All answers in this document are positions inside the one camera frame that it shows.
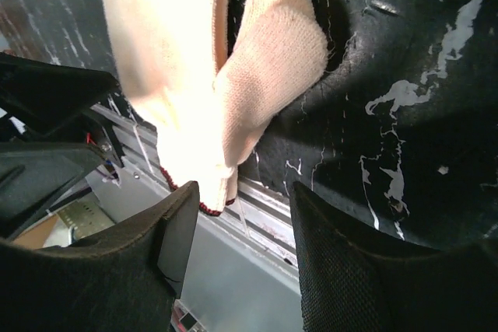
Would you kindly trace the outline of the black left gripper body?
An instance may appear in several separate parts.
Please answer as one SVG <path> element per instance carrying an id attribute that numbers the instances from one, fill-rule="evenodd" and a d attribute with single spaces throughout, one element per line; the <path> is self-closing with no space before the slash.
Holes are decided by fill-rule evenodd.
<path id="1" fill-rule="evenodd" d="M 1 237 L 15 239 L 100 166 L 122 167 L 113 126 L 92 107 L 108 72 L 1 54 Z"/>

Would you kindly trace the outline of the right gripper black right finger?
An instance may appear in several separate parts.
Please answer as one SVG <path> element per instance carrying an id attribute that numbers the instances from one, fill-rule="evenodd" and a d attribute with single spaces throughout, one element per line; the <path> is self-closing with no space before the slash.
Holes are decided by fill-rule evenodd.
<path id="1" fill-rule="evenodd" d="M 332 207 L 290 198 L 305 331 L 495 331 L 497 241 L 435 250 Z"/>

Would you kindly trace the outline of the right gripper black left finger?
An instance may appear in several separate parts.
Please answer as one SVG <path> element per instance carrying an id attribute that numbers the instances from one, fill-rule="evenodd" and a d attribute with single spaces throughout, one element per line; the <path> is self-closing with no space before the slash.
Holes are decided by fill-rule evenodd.
<path id="1" fill-rule="evenodd" d="M 188 182 L 71 246 L 1 243 L 3 331 L 165 331 L 181 297 L 198 218 Z"/>

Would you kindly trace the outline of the beige knit glove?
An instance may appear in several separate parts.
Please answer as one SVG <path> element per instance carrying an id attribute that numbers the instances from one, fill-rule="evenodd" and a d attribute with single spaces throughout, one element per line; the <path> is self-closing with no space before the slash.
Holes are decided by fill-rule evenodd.
<path id="1" fill-rule="evenodd" d="M 172 188 L 200 209 L 237 197 L 237 169 L 271 119 L 323 75 L 328 42 L 311 0 L 246 0 L 234 45 L 228 0 L 102 0 L 123 93 L 157 131 Z"/>

